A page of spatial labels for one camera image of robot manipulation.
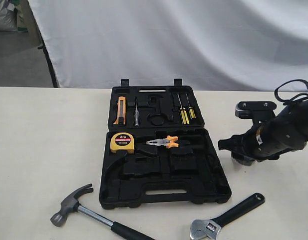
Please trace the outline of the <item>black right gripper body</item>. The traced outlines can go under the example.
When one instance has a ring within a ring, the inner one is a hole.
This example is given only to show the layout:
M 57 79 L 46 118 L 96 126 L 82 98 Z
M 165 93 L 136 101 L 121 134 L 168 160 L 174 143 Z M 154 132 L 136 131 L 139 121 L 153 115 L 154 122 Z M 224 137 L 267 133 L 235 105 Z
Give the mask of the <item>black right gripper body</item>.
M 259 151 L 259 144 L 256 140 L 256 131 L 259 126 L 251 127 L 244 134 L 235 134 L 228 139 L 218 141 L 219 150 L 228 150 L 231 152 L 231 157 L 239 163 L 263 162 L 265 160 L 278 160 L 279 154 L 269 156 L 257 156 L 254 150 Z

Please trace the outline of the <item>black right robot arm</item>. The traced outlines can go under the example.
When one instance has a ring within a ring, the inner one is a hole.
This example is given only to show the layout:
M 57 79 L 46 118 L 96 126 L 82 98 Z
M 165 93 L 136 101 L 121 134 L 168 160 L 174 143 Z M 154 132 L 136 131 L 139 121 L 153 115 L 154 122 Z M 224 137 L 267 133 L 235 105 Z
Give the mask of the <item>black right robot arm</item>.
M 282 101 L 285 108 L 275 114 L 272 101 L 241 101 L 235 115 L 251 119 L 252 127 L 244 134 L 218 141 L 219 150 L 228 150 L 240 164 L 277 160 L 280 155 L 302 150 L 308 142 L 308 94 Z

